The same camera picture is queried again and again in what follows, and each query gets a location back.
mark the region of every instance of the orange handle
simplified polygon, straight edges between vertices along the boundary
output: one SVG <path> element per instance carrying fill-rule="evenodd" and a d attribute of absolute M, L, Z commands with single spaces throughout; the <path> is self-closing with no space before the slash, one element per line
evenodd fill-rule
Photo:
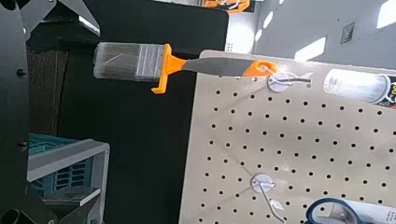
<path fill-rule="evenodd" d="M 277 71 L 276 63 L 256 61 L 245 71 L 244 77 L 268 77 Z"/>

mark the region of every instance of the white pegboard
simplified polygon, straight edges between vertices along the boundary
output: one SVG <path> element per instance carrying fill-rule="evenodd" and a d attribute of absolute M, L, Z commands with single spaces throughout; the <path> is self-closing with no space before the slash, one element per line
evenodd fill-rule
<path fill-rule="evenodd" d="M 326 64 L 301 68 L 210 50 L 201 57 L 267 60 L 294 73 L 300 67 L 298 76 L 314 72 L 313 84 L 274 93 L 265 77 L 198 76 L 180 224 L 279 223 L 249 184 L 255 174 L 276 183 L 268 195 L 282 203 L 288 223 L 304 222 L 306 208 L 324 197 L 396 205 L 395 110 L 324 93 Z"/>

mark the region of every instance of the blue plastic crate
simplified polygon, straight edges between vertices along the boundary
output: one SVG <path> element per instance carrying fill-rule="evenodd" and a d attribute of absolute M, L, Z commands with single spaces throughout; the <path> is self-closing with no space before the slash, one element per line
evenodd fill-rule
<path fill-rule="evenodd" d="M 77 140 L 31 133 L 29 154 L 34 155 L 76 142 Z M 37 179 L 31 183 L 31 188 L 34 193 L 44 196 L 64 187 L 89 187 L 91 185 L 91 173 L 92 158 L 89 158 Z"/>

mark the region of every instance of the black panel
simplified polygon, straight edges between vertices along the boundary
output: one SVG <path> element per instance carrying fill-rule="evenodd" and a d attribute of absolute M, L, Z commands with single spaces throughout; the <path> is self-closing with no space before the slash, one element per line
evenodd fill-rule
<path fill-rule="evenodd" d="M 102 38 L 171 43 L 184 58 L 224 50 L 228 15 L 219 10 L 150 1 L 86 1 Z M 93 46 L 71 49 L 59 134 L 110 144 L 105 223 L 178 223 L 196 75 L 155 83 L 95 79 Z"/>

